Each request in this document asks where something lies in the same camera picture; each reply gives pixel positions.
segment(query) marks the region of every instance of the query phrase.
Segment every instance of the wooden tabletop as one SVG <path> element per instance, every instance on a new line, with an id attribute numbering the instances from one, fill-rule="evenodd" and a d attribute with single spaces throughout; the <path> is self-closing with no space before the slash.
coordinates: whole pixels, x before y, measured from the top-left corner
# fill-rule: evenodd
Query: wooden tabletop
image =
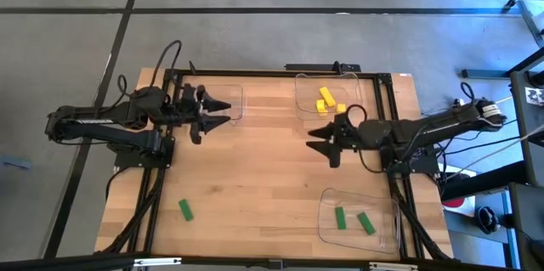
<path id="1" fill-rule="evenodd" d="M 149 85 L 151 72 L 142 70 L 139 88 Z M 412 77 L 392 77 L 399 117 L 417 119 L 420 110 Z M 190 142 L 187 127 L 174 128 L 175 155 L 162 190 L 152 254 L 399 259 L 398 252 L 354 249 L 320 239 L 318 210 L 325 189 L 381 198 L 390 198 L 390 193 L 385 174 L 365 170 L 355 153 L 344 151 L 341 166 L 330 168 L 323 155 L 306 147 L 305 142 L 311 139 L 307 131 L 325 126 L 328 117 L 299 119 L 294 78 L 185 76 L 184 82 L 216 90 L 233 86 L 231 95 L 235 97 L 231 98 L 235 99 L 243 89 L 243 115 L 203 135 L 201 145 Z M 377 118 L 372 82 L 359 80 L 359 85 L 361 104 L 369 119 Z M 238 116 L 239 112 L 237 105 L 231 114 Z M 364 157 L 369 167 L 380 167 L 377 152 L 366 151 Z M 128 170 L 111 184 L 96 250 L 107 247 L 133 215 L 141 177 L 142 169 Z M 411 182 L 420 222 L 442 251 L 451 256 L 436 186 L 419 174 L 412 174 Z M 195 215 L 190 222 L 180 211 L 178 202 L 182 199 L 187 199 Z M 146 225 L 142 227 L 139 249 Z M 411 238 L 409 229 L 406 235 Z M 407 244 L 413 253 L 411 239 Z"/>

